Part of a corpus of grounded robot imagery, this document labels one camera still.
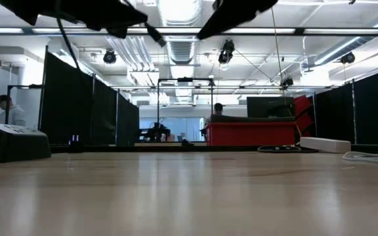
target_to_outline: cable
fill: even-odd
[[[316,153],[319,152],[315,149],[308,149],[303,147],[291,147],[291,146],[263,146],[257,149],[262,153]]]
[[[236,52],[238,52],[241,56],[243,56],[252,66],[254,66],[259,72],[261,72],[264,76],[266,76],[268,79],[270,79],[270,82],[273,83],[274,80],[269,77],[265,72],[261,71],[261,69],[259,69],[254,63],[252,63],[249,59],[247,59],[247,57],[245,57],[242,53],[239,52],[239,50],[237,50],[236,48],[234,48],[234,50]]]
[[[280,66],[281,86],[282,86],[282,81],[283,81],[284,78],[282,77],[282,68],[281,68],[281,60],[280,60],[280,49],[278,48],[278,36],[276,34],[276,24],[275,24],[275,15],[274,15],[274,8],[273,7],[271,8],[271,11],[272,11],[272,20],[274,22],[276,53],[278,55],[278,65]]]
[[[357,151],[347,152],[342,159],[347,161],[365,161],[369,163],[378,163],[378,154],[362,153]]]

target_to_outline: metal frame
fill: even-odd
[[[51,37],[62,36],[58,28],[38,28],[38,27],[0,27],[4,29],[18,29],[18,32],[4,33],[0,35],[45,35]],[[84,35],[110,35],[105,29],[93,31],[81,26],[65,26],[65,32],[68,36],[84,36]],[[163,36],[194,36],[201,28],[199,27],[157,27]],[[242,27],[230,29],[219,35],[229,36],[340,36],[340,37],[378,37],[378,28],[304,28],[304,27]],[[147,29],[144,27],[129,27],[127,35],[148,35]]]
[[[42,122],[42,112],[43,112],[43,97],[45,95],[45,85],[46,85],[46,67],[47,67],[47,53],[49,46],[45,47],[45,60],[43,62],[43,78],[42,78],[42,89],[40,92],[40,105],[39,105],[39,118],[37,120],[37,129],[41,131],[41,122]]]
[[[193,82],[193,81],[209,81],[211,84],[211,114],[213,114],[214,110],[214,79],[194,79],[194,78],[180,78],[180,79],[158,79],[157,82],[157,124],[160,123],[160,83],[163,81],[177,81],[177,82]],[[159,134],[158,142],[161,141],[161,136]]]
[[[12,88],[27,88],[27,89],[43,89],[43,85],[9,85],[7,86],[7,96],[11,98],[11,89]],[[41,114],[42,106],[39,108],[39,114]],[[9,115],[10,115],[10,106],[7,104],[5,106],[5,124],[8,124],[9,121]]]
[[[159,81],[176,80],[176,79],[159,79]],[[290,86],[289,89],[336,89],[341,86]],[[113,89],[134,90],[134,89],[158,89],[158,86],[111,86]],[[239,86],[239,85],[220,85],[220,86],[163,86],[162,89],[265,89],[265,90],[281,90],[281,86],[261,85],[261,86]]]

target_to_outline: white cable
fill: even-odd
[[[378,154],[362,153],[357,151],[347,152],[342,159],[347,161],[367,161],[370,163],[378,163]]]

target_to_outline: ceiling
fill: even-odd
[[[212,15],[212,1],[200,0],[199,19],[190,27],[202,27]],[[134,0],[136,7],[148,15],[149,23],[153,26],[164,26],[161,20],[156,0]],[[280,0],[274,7],[275,25],[272,11],[258,15],[252,22],[243,27],[331,27],[331,28],[370,28],[378,23],[378,1],[358,0],[353,5],[348,1],[335,0]],[[75,26],[65,22],[65,26]],[[27,23],[17,18],[13,13],[0,6],[0,27],[29,27]],[[57,27],[56,20],[40,16],[37,28]],[[167,47],[161,48],[150,37],[144,36],[144,44],[152,58],[152,62],[159,70],[159,77],[170,78],[170,61]],[[295,85],[302,85],[301,62],[307,57],[319,55],[350,38],[333,36],[232,36],[230,37],[237,51],[224,71],[219,68],[216,55],[224,41],[229,36],[216,36],[204,41],[196,42],[194,51],[195,66],[175,66],[178,70],[192,68],[194,77],[206,78],[213,75],[215,83],[219,85],[270,85],[270,79],[280,80],[280,71],[285,71],[284,77],[290,76]],[[0,36],[0,46],[23,47],[43,58],[45,45],[51,40],[46,36]],[[80,50],[80,60],[91,65],[100,72],[111,85],[132,85],[126,78],[128,65],[118,55],[115,64],[105,64],[102,60],[106,49],[112,46],[104,36],[74,36],[70,41]],[[368,73],[378,69],[378,38],[354,49],[356,56],[353,64],[344,65],[330,62],[322,66],[329,75],[328,81],[315,80],[314,85],[341,85],[352,78],[365,77]],[[194,93],[209,93],[210,90],[196,90]],[[259,90],[221,90],[218,93],[249,93]]]

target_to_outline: ceiling duct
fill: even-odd
[[[334,47],[326,50],[325,52],[317,55],[314,59],[313,64],[305,65],[306,67],[314,67],[314,66],[321,66],[332,62],[347,53],[365,45],[366,43],[374,40],[376,37],[355,37],[355,38],[348,38],[344,41],[341,41],[339,44],[335,45]]]
[[[197,26],[201,16],[201,0],[157,0],[163,26]],[[195,55],[195,38],[185,36],[169,37],[167,44],[171,64],[187,65]]]

